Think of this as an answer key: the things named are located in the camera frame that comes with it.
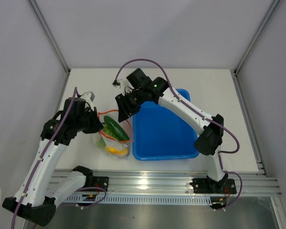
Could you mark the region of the dark green cucumber toy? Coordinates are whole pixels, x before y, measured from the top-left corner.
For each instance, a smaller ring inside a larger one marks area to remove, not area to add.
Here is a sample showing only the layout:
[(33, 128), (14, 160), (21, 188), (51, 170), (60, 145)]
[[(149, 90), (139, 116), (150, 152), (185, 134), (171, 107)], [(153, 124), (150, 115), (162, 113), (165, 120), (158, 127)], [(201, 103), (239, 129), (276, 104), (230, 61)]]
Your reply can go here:
[(108, 128), (113, 133), (113, 138), (118, 141), (130, 140), (124, 129), (109, 115), (104, 116), (104, 128)]

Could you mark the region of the white cauliflower toy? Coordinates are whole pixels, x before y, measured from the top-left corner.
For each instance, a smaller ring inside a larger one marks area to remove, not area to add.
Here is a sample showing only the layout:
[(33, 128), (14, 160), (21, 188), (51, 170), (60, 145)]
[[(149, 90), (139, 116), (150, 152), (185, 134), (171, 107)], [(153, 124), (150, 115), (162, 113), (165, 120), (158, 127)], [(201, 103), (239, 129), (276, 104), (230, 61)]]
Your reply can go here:
[(101, 136), (98, 137), (97, 141), (96, 141), (96, 145), (98, 148), (104, 149), (106, 146), (105, 141), (103, 140), (103, 138)]

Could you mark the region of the clear zip top bag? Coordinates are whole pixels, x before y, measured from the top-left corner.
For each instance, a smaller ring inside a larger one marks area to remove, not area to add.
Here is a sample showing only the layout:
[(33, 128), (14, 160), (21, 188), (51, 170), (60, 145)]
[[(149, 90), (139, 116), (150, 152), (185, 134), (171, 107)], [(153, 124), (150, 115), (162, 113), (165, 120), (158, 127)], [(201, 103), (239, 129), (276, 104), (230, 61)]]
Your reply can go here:
[[(126, 134), (128, 135), (130, 140), (118, 141), (117, 139), (115, 139), (109, 135), (106, 135), (103, 131), (103, 129), (104, 129), (103, 128), (101, 131), (99, 131), (95, 135), (95, 137), (93, 138), (93, 142), (96, 145), (96, 141), (97, 141), (98, 137), (101, 136), (103, 138), (103, 140), (105, 141), (106, 146), (116, 148), (119, 151), (121, 151), (125, 148), (128, 148), (128, 155), (129, 155), (130, 146), (134, 142), (133, 127), (132, 127), (131, 122), (129, 120), (125, 120), (123, 122), (118, 122), (118, 110), (113, 109), (113, 110), (109, 110), (107, 112), (99, 112), (98, 113), (98, 117), (99, 117), (100, 121), (102, 122), (103, 126), (104, 126), (104, 119), (103, 118), (105, 115), (109, 115), (110, 117), (112, 117), (124, 129), (124, 131), (126, 132)], [(108, 153), (105, 149), (101, 149), (101, 150), (113, 158), (123, 158), (123, 157), (128, 156), (128, 155), (127, 156), (115, 156), (113, 154)]]

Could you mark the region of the yellow orange mango toy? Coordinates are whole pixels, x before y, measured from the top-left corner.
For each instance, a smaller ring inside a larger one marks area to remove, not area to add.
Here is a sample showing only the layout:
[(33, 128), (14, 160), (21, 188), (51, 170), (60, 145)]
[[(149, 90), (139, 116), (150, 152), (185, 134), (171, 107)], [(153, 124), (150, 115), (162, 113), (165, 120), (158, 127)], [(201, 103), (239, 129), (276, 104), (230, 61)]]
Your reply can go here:
[(128, 148), (125, 148), (119, 151), (116, 148), (105, 146), (104, 148), (108, 153), (113, 154), (115, 156), (127, 156), (128, 155)]

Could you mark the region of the green grapes toy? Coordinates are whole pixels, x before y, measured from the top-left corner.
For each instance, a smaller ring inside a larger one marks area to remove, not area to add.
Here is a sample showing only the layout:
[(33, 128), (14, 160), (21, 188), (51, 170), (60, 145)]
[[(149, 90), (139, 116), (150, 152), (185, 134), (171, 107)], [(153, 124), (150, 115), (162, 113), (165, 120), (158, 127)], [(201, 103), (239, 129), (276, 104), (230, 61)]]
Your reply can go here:
[(113, 133), (112, 133), (112, 131), (111, 131), (110, 129), (104, 128), (103, 131), (104, 131), (104, 133), (105, 133), (106, 135), (113, 136)]

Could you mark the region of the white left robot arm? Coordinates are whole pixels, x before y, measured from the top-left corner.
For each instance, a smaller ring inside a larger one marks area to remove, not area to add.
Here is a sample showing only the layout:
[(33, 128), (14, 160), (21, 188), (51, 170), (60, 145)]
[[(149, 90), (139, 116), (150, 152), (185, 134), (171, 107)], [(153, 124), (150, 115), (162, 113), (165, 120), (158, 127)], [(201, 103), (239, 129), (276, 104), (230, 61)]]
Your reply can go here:
[(14, 196), (2, 203), (3, 208), (14, 214), (12, 228), (16, 217), (44, 227), (73, 192), (93, 189), (93, 171), (83, 166), (76, 166), (54, 189), (47, 189), (61, 156), (77, 134), (94, 134), (103, 129), (93, 100), (92, 93), (69, 97), (63, 110), (44, 124), (38, 152), (25, 181)]

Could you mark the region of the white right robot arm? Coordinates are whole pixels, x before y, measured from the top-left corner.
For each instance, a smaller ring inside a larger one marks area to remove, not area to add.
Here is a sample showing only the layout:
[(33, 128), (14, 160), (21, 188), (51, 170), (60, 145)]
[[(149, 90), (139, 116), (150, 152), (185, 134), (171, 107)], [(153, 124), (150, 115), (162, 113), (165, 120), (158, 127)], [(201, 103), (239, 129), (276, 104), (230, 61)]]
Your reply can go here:
[(119, 122), (138, 113), (145, 102), (153, 102), (170, 110), (198, 134), (194, 146), (205, 157), (209, 189), (215, 193), (224, 189), (228, 175), (221, 169), (218, 154), (223, 142), (223, 117), (218, 114), (211, 116), (199, 110), (174, 88), (170, 88), (168, 80), (161, 77), (151, 80), (140, 68), (129, 74), (126, 80), (133, 89), (115, 97)]

